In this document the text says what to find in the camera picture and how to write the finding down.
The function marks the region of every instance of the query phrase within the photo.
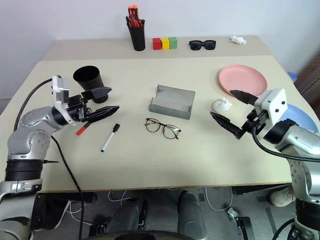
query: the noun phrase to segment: glasses lens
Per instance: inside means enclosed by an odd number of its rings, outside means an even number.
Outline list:
[[[160,122],[156,119],[149,118],[146,120],[145,126],[149,132],[155,133],[160,128]]]
[[[190,41],[189,42],[191,50],[199,50],[202,46],[201,41]]]
[[[204,42],[204,48],[207,50],[213,50],[216,48],[216,42],[215,41],[211,41],[211,40],[207,40]]]
[[[163,135],[167,139],[175,139],[176,136],[178,136],[179,132],[180,132],[180,129],[173,125],[166,125],[163,128]]]

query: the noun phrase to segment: red block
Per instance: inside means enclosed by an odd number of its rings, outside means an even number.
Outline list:
[[[152,38],[153,50],[161,49],[161,39],[160,38]]]

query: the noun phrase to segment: sunglasses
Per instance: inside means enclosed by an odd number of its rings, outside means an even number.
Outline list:
[[[162,134],[167,139],[179,139],[178,134],[181,132],[181,130],[174,125],[163,124],[154,118],[147,118],[144,125],[150,133],[157,132],[160,127],[163,126]]]
[[[213,50],[216,48],[216,41],[215,40],[192,40],[189,42],[191,50],[200,50],[202,46],[204,46],[207,50]]]

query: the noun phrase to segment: white tissue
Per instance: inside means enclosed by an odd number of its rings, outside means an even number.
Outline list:
[[[247,41],[244,40],[244,38],[242,36],[231,36],[230,37],[231,42],[235,43],[235,44],[246,44]]]
[[[216,113],[223,113],[227,111],[231,106],[231,102],[229,102],[226,98],[223,97],[213,103],[212,109]]]

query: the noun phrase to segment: white marker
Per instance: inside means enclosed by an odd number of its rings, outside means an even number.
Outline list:
[[[103,153],[108,144],[111,142],[111,139],[113,138],[113,136],[115,135],[116,131],[118,131],[118,129],[120,128],[120,123],[117,122],[114,127],[113,127],[113,130],[112,130],[112,133],[110,134],[110,136],[108,137],[108,139],[106,140],[105,144],[103,145],[103,147],[101,148],[101,152]]]

